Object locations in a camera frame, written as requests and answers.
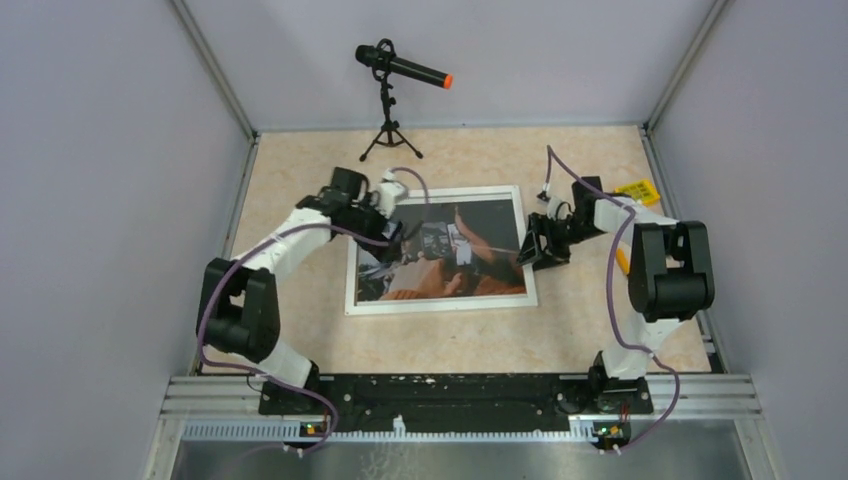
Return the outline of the white wooden photo frame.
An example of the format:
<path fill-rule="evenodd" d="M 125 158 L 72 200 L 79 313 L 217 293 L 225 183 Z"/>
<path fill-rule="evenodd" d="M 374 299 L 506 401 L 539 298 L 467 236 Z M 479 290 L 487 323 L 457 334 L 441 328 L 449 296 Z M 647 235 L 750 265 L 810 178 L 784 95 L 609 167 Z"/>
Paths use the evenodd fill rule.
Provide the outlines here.
<path fill-rule="evenodd" d="M 346 315 L 538 305 L 533 272 L 517 262 L 527 232 L 518 186 L 414 191 L 385 232 L 397 229 L 401 243 L 387 259 L 348 244 Z"/>

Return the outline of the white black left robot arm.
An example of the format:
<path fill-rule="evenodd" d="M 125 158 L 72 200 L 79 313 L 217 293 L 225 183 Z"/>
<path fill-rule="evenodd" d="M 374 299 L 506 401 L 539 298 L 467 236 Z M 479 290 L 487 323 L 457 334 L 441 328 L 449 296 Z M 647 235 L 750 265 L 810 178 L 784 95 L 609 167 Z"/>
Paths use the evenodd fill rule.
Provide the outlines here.
<path fill-rule="evenodd" d="M 207 264 L 196 326 L 198 349 L 236 356 L 249 372 L 284 383 L 282 398 L 292 410 L 314 410 L 321 388 L 309 379 L 312 361 L 282 337 L 278 288 L 308 256 L 339 235 L 379 260 L 397 258 L 403 228 L 390 219 L 408 196 L 392 170 L 371 185 L 359 172 L 335 168 L 328 185 L 302 198 L 257 245 L 234 259 L 215 258 Z"/>

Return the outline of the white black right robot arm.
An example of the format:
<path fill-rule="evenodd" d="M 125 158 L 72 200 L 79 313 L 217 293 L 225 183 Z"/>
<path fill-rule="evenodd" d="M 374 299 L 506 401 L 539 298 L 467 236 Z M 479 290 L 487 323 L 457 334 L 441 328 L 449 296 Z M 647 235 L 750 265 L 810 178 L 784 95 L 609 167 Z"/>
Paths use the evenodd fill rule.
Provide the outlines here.
<path fill-rule="evenodd" d="M 632 314 L 613 319 L 615 344 L 598 353 L 589 370 L 586 397 L 612 412 L 627 395 L 645 391 L 644 376 L 664 340 L 710 307 L 715 297 L 708 231 L 699 221 L 659 215 L 624 193 L 608 194 L 597 177 L 572 185 L 572 202 L 542 190 L 546 210 L 528 217 L 517 262 L 534 270 L 569 263 L 571 248 L 609 233 L 611 249 L 630 248 L 626 275 Z"/>

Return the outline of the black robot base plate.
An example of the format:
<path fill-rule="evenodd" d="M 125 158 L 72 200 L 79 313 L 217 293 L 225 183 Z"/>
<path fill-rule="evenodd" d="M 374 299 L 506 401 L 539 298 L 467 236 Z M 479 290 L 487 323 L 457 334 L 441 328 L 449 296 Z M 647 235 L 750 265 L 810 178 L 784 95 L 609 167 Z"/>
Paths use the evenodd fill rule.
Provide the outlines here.
<path fill-rule="evenodd" d="M 654 411 L 648 384 L 639 397 L 598 399 L 588 374 L 337 374 L 312 376 L 303 394 L 261 390 L 264 416 L 313 416 L 339 433 L 382 432 L 401 419 L 412 433 L 558 432 L 573 415 L 625 420 Z"/>

